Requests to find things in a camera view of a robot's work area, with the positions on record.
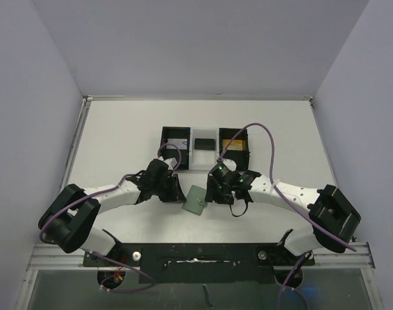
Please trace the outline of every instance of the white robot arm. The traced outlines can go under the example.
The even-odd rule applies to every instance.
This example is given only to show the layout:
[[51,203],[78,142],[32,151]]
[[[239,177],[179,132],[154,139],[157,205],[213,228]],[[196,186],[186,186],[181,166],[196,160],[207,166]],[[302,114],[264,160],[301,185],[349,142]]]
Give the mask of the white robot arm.
[[232,206],[234,199],[244,200],[247,208],[250,202],[268,203],[285,209],[294,206],[305,218],[313,221],[313,226],[291,229],[281,239],[280,245],[294,256],[320,247],[343,253],[344,245],[321,230],[348,243],[361,220],[355,208],[333,185],[327,185],[321,190],[281,182],[272,183],[270,178],[258,172],[248,170],[240,174],[220,161],[208,174],[205,201]]
[[[66,253],[80,248],[106,256],[117,240],[93,227],[96,216],[122,205],[141,203],[153,195],[162,202],[185,202],[177,174],[173,173],[176,164],[175,158],[154,159],[147,170],[124,176],[117,185],[88,189],[67,185],[41,217],[40,239],[58,244]],[[53,242],[45,240],[44,233]]]

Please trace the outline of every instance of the small black object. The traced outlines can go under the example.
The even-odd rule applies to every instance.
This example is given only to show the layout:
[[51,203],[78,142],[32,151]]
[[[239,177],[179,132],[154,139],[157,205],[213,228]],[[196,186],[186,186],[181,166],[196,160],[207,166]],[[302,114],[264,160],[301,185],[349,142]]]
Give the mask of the small black object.
[[249,196],[248,191],[252,188],[252,182],[260,176],[261,174],[259,172],[251,170],[245,171],[240,175],[238,171],[229,170],[229,168],[220,161],[211,171],[209,171],[205,201],[231,206],[234,204],[232,192],[235,192],[236,199],[245,201],[247,207],[243,212],[244,214],[248,209],[248,203],[252,202],[252,198]]
[[216,150],[215,139],[195,138],[194,149],[196,150]]
[[[335,186],[327,185],[318,190],[319,197],[314,204],[308,206],[310,219],[345,242],[351,240],[354,231],[361,221],[361,216]],[[344,253],[345,247],[316,228],[314,234],[318,242],[336,253]]]
[[238,181],[240,174],[231,171],[220,161],[208,174],[206,202],[216,202],[223,205],[233,205],[232,187]]
[[163,161],[152,160],[146,171],[127,180],[140,190],[136,204],[149,200],[153,195],[158,196],[162,202],[186,201],[177,174],[173,174],[168,164]]
[[229,205],[229,209],[230,209],[230,213],[232,214],[233,217],[235,218],[240,218],[242,215],[244,215],[247,211],[248,211],[248,203],[245,202],[245,210],[239,214],[239,215],[235,215],[233,210],[232,210],[232,205]]
[[[61,209],[84,196],[86,196],[84,190],[76,184],[67,185],[40,218],[39,229],[42,229],[48,219]],[[74,252],[86,241],[99,212],[100,203],[96,199],[89,198],[72,208],[72,210],[76,209],[78,209],[76,215],[65,212],[46,230],[48,238],[58,244],[65,253]]]
[[202,285],[202,290],[203,290],[203,294],[205,296],[205,303],[206,303],[207,307],[208,308],[215,307],[215,305],[212,302],[210,302],[210,300],[209,300],[209,292],[208,292],[208,288],[205,284]]
[[289,229],[285,232],[285,234],[282,236],[282,238],[280,239],[280,241],[278,242],[278,247],[279,246],[285,246],[285,240],[287,240],[288,236],[290,233],[292,233],[294,230],[293,229]]

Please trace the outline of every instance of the cable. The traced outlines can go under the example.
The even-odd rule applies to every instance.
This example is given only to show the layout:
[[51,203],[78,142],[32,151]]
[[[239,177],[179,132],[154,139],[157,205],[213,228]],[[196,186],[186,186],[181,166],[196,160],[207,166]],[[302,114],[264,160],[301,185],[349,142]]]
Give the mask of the cable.
[[[295,273],[295,271],[297,270],[297,268],[299,267],[299,265],[307,258],[307,254],[308,254],[308,253],[305,253],[305,254],[302,254],[302,255],[301,255],[301,257],[299,258],[299,260],[296,262],[296,264],[293,266],[293,268],[291,269],[291,271],[288,273],[287,277],[286,277],[285,280],[284,280],[284,283],[282,283],[281,289],[279,290],[279,293],[278,293],[277,310],[280,310],[280,309],[281,309],[281,297],[282,297],[282,293],[283,293],[283,291],[284,291],[284,288],[287,287],[287,283],[288,283],[289,279],[291,279],[291,276]],[[309,308],[308,301],[307,301],[307,299],[305,299],[305,296],[303,296],[302,294],[300,294],[300,295],[304,298],[304,300],[305,300],[305,302],[306,302],[306,304],[307,304],[307,309],[310,309],[310,308]]]
[[[121,262],[124,264],[126,262],[126,255],[122,255],[121,257]],[[122,267],[120,267],[118,270],[116,270],[114,272],[114,279],[119,278],[120,280],[122,280],[123,278],[120,275],[120,270],[122,269]]]
[[232,211],[232,205],[229,205],[230,213],[232,214],[233,217],[238,218],[242,215],[244,215],[248,211],[248,204],[245,205],[245,210],[242,212],[242,214],[235,215],[234,212]]
[[[111,292],[111,293],[119,293],[119,294],[136,293],[136,292],[144,291],[145,289],[150,289],[151,287],[155,286],[155,284],[156,284],[156,281],[155,281],[151,276],[149,276],[148,274],[144,273],[144,272],[143,272],[142,270],[140,270],[140,269],[137,269],[137,268],[135,268],[135,267],[126,265],[125,263],[118,262],[117,260],[113,260],[113,259],[111,259],[111,258],[109,258],[109,257],[106,257],[106,256],[101,255],[101,254],[96,253],[96,252],[93,252],[93,255],[96,255],[98,258],[101,258],[102,260],[106,260],[106,261],[108,261],[108,262],[110,262],[110,263],[113,263],[113,264],[115,264],[115,265],[118,265],[118,266],[121,266],[121,267],[125,267],[125,268],[127,268],[127,269],[130,269],[130,270],[134,271],[135,273],[138,273],[138,274],[140,274],[141,276],[144,276],[145,278],[148,278],[150,281],[153,282],[153,283],[151,283],[151,284],[149,284],[149,285],[146,285],[146,286],[143,286],[143,287],[139,287],[139,288],[137,288],[137,289],[123,289],[123,290],[107,289],[108,292]],[[107,280],[111,279],[111,278],[113,278],[113,276],[108,276],[107,278],[103,279],[103,281],[100,283],[100,288],[102,288],[102,286],[104,286],[104,283],[105,283]]]
[[290,289],[291,291],[294,291],[295,293],[297,293],[300,297],[302,297],[302,299],[307,307],[307,310],[311,310],[311,306],[310,306],[309,301],[307,300],[307,298],[305,297],[305,295],[301,291],[294,289],[293,287],[290,287],[290,286],[284,287],[282,284],[279,284],[279,283],[278,283],[278,285],[284,289]]
[[[243,127],[240,131],[238,131],[235,136],[229,140],[228,144],[226,145],[226,147],[223,148],[221,155],[218,158],[219,160],[222,160],[223,156],[225,155],[227,149],[229,148],[229,145],[248,127],[251,126],[260,126],[261,128],[263,128],[268,136],[269,139],[271,141],[271,160],[270,160],[270,166],[269,166],[269,179],[271,181],[271,183],[274,183],[274,158],[275,158],[275,144],[274,144],[274,138],[272,137],[271,132],[268,130],[268,128],[266,128],[264,125],[260,124],[260,123],[251,123],[246,125],[245,127]],[[333,239],[334,241],[338,242],[339,244],[341,244],[342,246],[346,247],[347,249],[350,249],[351,251],[357,252],[357,249],[351,245],[349,245],[347,242],[345,242],[344,240],[338,238],[337,236],[334,236],[331,232],[327,231],[326,229],[322,228],[321,226],[319,226],[316,222],[312,221],[310,218],[308,218],[307,216],[305,216],[299,207],[297,207],[296,205],[294,205],[293,203],[291,203],[291,201],[288,200],[287,197],[285,197],[285,195],[278,189],[278,187],[275,185],[274,186],[275,191],[280,195],[280,197],[291,207],[293,208],[300,216],[302,216],[309,224],[311,224],[314,228],[316,228],[317,230],[321,231],[323,234],[325,234],[326,236],[328,236],[329,238]]]
[[179,149],[179,147],[177,147],[177,145],[174,145],[173,143],[165,143],[165,144],[162,144],[162,145],[160,146],[160,148],[157,150],[157,157],[160,157],[160,156],[161,156],[161,155],[160,155],[161,150],[162,150],[164,147],[167,147],[167,146],[169,146],[169,147],[174,147],[174,148],[177,150],[177,152],[179,153],[179,161],[177,162],[176,166],[173,168],[173,171],[175,171],[177,168],[179,168],[179,166],[180,166],[181,163],[182,163],[182,153],[181,153],[181,150]]

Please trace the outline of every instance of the black mount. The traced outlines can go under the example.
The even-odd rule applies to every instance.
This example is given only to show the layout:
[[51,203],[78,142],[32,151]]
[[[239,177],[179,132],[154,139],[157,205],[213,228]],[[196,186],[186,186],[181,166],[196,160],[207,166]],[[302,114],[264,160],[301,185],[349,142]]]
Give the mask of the black mount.
[[220,205],[233,205],[235,198],[244,200],[246,205],[253,202],[248,191],[252,188],[254,179],[261,174],[255,171],[245,171],[240,174],[238,171],[231,171],[222,162],[218,162],[208,174],[206,202],[216,202]]
[[158,196],[161,202],[186,202],[177,174],[169,170],[167,163],[161,160],[152,160],[146,171],[128,177],[140,190],[136,204],[149,200],[153,195]]
[[[349,242],[361,216],[337,187],[327,185],[324,189],[319,189],[318,193],[317,201],[308,206],[310,219],[343,241]],[[315,228],[314,234],[318,242],[328,250],[345,252],[343,245]]]
[[[132,258],[134,252],[141,259]],[[115,260],[124,255],[126,264],[149,274],[156,283],[275,283],[277,266],[293,266],[298,260],[276,243],[120,243]],[[314,265],[313,259],[305,265]],[[86,253],[84,267],[117,266]],[[149,284],[140,276],[139,283]]]
[[[43,228],[48,219],[61,209],[85,196],[84,190],[76,184],[67,185],[40,218],[39,229]],[[99,209],[100,203],[93,198],[79,203],[72,208],[78,210],[76,215],[65,212],[48,226],[46,230],[48,239],[58,244],[65,253],[74,252],[86,241]]]

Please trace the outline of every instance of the purple cable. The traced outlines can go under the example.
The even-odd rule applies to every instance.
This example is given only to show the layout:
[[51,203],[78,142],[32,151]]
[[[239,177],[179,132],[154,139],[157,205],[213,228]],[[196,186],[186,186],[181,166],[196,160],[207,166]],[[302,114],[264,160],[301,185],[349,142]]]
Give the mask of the purple cable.
[[46,240],[46,239],[44,238],[44,233],[46,232],[48,226],[49,226],[56,218],[58,218],[58,217],[59,217],[60,215],[62,215],[63,213],[67,212],[67,210],[69,210],[70,208],[72,208],[72,207],[78,205],[78,204],[81,203],[81,202],[86,201],[86,200],[89,199],[89,198],[93,198],[94,196],[101,195],[101,194],[106,194],[107,192],[115,191],[116,189],[118,189],[118,188],[120,187],[120,185],[124,182],[124,180],[125,180],[128,176],[131,176],[131,175],[132,175],[132,174],[125,174],[125,175],[121,178],[120,182],[119,182],[116,186],[114,186],[114,187],[112,187],[112,188],[110,188],[110,189],[104,189],[104,190],[102,190],[102,191],[94,192],[94,193],[92,193],[92,194],[90,194],[90,195],[87,195],[87,196],[84,196],[84,197],[82,197],[82,198],[76,200],[75,202],[71,203],[70,205],[67,205],[66,207],[62,208],[59,212],[57,212],[56,214],[54,214],[54,215],[44,224],[44,226],[41,228],[40,233],[39,233],[39,238],[40,238],[40,240],[41,240],[42,242],[44,242],[44,243],[55,244],[54,242],[50,242],[50,241]]
[[177,145],[174,145],[173,143],[165,143],[165,144],[162,144],[162,145],[160,146],[160,148],[157,150],[157,157],[160,157],[160,151],[161,151],[164,147],[167,147],[167,146],[174,147],[174,148],[177,150],[177,152],[179,153],[179,161],[177,162],[176,166],[173,168],[173,171],[175,171],[177,168],[179,168],[179,166],[180,166],[181,163],[182,163],[182,153],[181,153],[181,150],[179,149],[179,147],[177,147]]
[[[223,148],[221,155],[219,156],[218,160],[221,160],[223,158],[223,156],[225,155],[227,149],[229,148],[229,145],[248,127],[251,126],[260,126],[261,128],[263,128],[268,136],[269,139],[271,141],[271,161],[270,161],[270,166],[269,166],[269,179],[271,181],[272,184],[274,183],[274,157],[275,157],[275,144],[274,144],[274,138],[272,137],[271,131],[269,131],[264,125],[260,124],[260,123],[251,123],[246,125],[245,127],[243,127],[240,131],[238,131],[235,136],[229,140],[228,144],[226,145],[226,147]],[[341,244],[342,246],[346,247],[347,249],[350,249],[351,251],[357,252],[357,249],[354,248],[353,246],[349,245],[347,242],[345,242],[344,240],[338,238],[337,236],[334,236],[331,232],[327,231],[326,229],[322,228],[321,226],[319,226],[317,223],[315,223],[314,221],[312,221],[310,218],[308,218],[307,216],[305,216],[299,207],[297,207],[296,205],[294,205],[293,203],[291,203],[291,201],[288,200],[287,197],[285,197],[285,195],[278,189],[278,187],[276,185],[274,185],[275,191],[280,195],[280,197],[291,207],[293,208],[300,216],[302,216],[309,224],[311,224],[314,228],[316,228],[317,230],[321,231],[323,234],[325,234],[326,236],[330,237],[331,239],[333,239],[334,241],[337,241],[339,244]]]
[[[300,265],[300,263],[303,262],[303,260],[306,258],[306,253],[302,254],[302,256],[299,258],[299,260],[296,262],[296,264],[293,266],[293,268],[291,269],[291,271],[288,273],[288,276],[285,278],[284,283],[281,286],[281,289],[279,290],[278,293],[278,306],[277,306],[277,310],[281,309],[281,297],[282,297],[282,293],[284,291],[284,288],[287,287],[287,283],[289,281],[289,279],[291,278],[291,276],[294,274],[294,272],[297,270],[298,266]],[[305,296],[303,296],[301,293],[299,293],[305,300],[305,303],[307,304],[307,309],[309,308],[309,303],[307,301],[307,299],[305,298]]]
[[305,297],[305,295],[301,291],[298,291],[297,289],[294,289],[293,287],[282,286],[282,284],[279,284],[279,283],[278,283],[278,285],[281,286],[282,288],[287,288],[287,289],[290,289],[290,291],[294,291],[295,293],[297,293],[300,297],[302,297],[302,299],[307,307],[307,310],[311,310],[310,303],[308,302],[307,298]]
[[[156,281],[151,276],[149,276],[148,274],[144,273],[142,270],[137,269],[137,268],[132,267],[132,266],[129,266],[129,265],[126,265],[125,263],[118,262],[117,260],[113,260],[113,259],[111,259],[109,257],[103,256],[103,255],[101,255],[99,253],[96,253],[96,252],[93,252],[93,254],[96,255],[98,258],[101,258],[102,260],[107,260],[110,263],[113,263],[113,264],[119,265],[121,267],[125,267],[127,269],[130,269],[130,270],[134,271],[135,273],[138,273],[138,274],[144,276],[145,278],[148,278],[150,281],[153,282],[153,283],[151,283],[149,285],[146,285],[146,286],[143,286],[143,287],[139,287],[137,289],[123,289],[123,290],[109,289],[108,290],[109,292],[120,293],[120,294],[136,293],[136,292],[144,291],[145,289],[150,289],[151,287],[153,287],[155,285]],[[111,279],[113,277],[114,276],[108,276],[102,282],[100,282],[100,285],[104,286],[104,283],[107,280],[109,280],[109,279]]]

